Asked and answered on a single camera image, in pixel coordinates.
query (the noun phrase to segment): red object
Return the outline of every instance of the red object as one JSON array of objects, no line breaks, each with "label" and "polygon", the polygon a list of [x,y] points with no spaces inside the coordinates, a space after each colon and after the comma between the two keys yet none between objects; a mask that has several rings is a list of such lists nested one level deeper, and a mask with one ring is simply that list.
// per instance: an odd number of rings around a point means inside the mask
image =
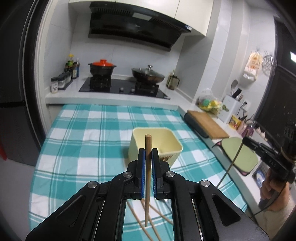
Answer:
[{"label": "red object", "polygon": [[107,62],[106,59],[101,59],[100,62],[93,62],[95,66],[105,66],[105,67],[112,67],[114,64]]},{"label": "red object", "polygon": [[4,149],[2,148],[1,144],[0,144],[0,156],[2,156],[3,160],[6,161],[7,156],[6,156]]}]

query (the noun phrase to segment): tablecloth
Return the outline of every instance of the tablecloth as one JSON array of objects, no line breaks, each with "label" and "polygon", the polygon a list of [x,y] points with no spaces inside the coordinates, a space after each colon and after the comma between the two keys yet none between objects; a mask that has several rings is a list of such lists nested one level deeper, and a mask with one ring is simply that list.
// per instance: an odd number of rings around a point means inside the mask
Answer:
[{"label": "tablecloth", "polygon": [[[185,179],[195,182],[208,179],[216,185],[225,173],[213,153],[177,111],[154,107],[64,105],[43,144],[33,175],[30,228],[35,228],[89,181],[107,182],[124,172],[135,127],[167,127],[174,132],[183,151],[171,170]],[[229,176],[219,189],[240,209],[246,210],[247,204]],[[172,219],[164,202],[152,197],[150,203]],[[144,210],[140,201],[130,200],[130,204],[143,221]],[[172,225],[153,210],[149,213],[162,240],[173,240]],[[147,231],[153,240],[157,240],[150,224]],[[123,240],[148,240],[128,207]]]}]

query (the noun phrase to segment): blue gripper pad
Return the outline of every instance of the blue gripper pad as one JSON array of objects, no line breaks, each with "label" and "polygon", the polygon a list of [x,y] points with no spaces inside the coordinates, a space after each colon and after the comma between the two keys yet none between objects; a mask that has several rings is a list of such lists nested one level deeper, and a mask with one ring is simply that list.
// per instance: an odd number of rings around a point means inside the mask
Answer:
[{"label": "blue gripper pad", "polygon": [[145,157],[146,157],[146,154],[145,154],[145,150],[143,151],[143,156],[142,156],[142,185],[141,185],[141,197],[143,198],[144,197],[144,190],[145,190],[145,163],[146,163],[146,160],[145,160]]},{"label": "blue gripper pad", "polygon": [[153,193],[156,198],[156,179],[155,179],[155,167],[154,167],[154,159],[153,154],[151,152],[151,160],[152,160],[152,181],[153,181]]}]

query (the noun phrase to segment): range hood vent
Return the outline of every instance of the range hood vent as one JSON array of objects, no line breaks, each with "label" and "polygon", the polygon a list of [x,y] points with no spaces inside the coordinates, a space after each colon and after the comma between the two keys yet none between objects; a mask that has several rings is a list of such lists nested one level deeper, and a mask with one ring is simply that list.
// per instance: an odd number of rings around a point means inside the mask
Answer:
[{"label": "range hood vent", "polygon": [[190,27],[159,12],[130,4],[96,1],[90,4],[89,37],[139,42],[170,50]]}]

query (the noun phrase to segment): gray floor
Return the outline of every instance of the gray floor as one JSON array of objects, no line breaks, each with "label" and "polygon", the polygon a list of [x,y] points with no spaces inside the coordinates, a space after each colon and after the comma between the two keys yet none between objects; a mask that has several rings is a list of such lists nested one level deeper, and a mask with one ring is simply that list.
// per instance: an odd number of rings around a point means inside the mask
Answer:
[{"label": "gray floor", "polygon": [[35,167],[0,158],[0,210],[15,234],[29,233],[29,197]]}]

